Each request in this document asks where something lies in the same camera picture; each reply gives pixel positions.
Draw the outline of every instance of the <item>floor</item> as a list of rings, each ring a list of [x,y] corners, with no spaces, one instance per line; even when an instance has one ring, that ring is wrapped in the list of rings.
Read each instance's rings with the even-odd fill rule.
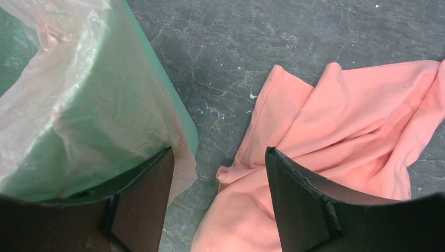
[[[128,0],[196,123],[198,180],[169,207],[160,251],[190,251],[270,69],[315,85],[344,69],[444,60],[443,0]],[[445,124],[409,168],[414,197],[445,191]]]

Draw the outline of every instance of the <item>translucent plastic bag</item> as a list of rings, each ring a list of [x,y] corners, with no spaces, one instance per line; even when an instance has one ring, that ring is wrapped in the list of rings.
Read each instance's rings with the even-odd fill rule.
[[[0,193],[65,198],[167,146],[175,154],[170,201],[191,186],[193,153],[121,1],[0,0],[0,7],[27,35],[13,39],[20,45],[0,47],[21,46],[18,52],[32,50],[33,40],[41,44],[0,98]]]

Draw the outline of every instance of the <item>fabric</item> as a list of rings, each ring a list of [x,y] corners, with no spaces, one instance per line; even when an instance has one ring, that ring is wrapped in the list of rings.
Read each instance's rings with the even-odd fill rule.
[[[407,166],[445,113],[445,65],[416,61],[342,70],[331,63],[316,88],[275,66],[192,252],[279,252],[266,147],[354,190],[410,199]]]

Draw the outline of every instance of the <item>trash can liner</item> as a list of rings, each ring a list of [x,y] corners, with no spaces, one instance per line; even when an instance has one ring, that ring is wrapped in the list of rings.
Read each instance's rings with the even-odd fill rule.
[[[125,5],[0,0],[1,8],[23,22],[17,26],[10,17],[10,27],[3,27],[0,52],[8,51],[9,58],[0,55],[0,62],[17,62],[17,70],[17,59],[26,57],[13,52],[36,51],[16,82],[0,93],[0,193],[28,201],[65,198],[168,146],[175,155],[169,200],[196,180],[176,98],[166,88],[171,83],[144,53]],[[22,30],[11,32],[18,27]],[[7,75],[0,81],[14,79]]]

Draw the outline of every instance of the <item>pink towel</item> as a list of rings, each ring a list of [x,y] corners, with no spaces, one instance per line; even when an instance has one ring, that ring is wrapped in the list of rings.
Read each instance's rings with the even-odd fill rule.
[[[277,146],[299,164],[364,193],[410,199],[407,166],[445,113],[445,64],[416,61],[355,70],[329,64],[314,89],[275,66],[193,252],[279,252],[264,154]]]

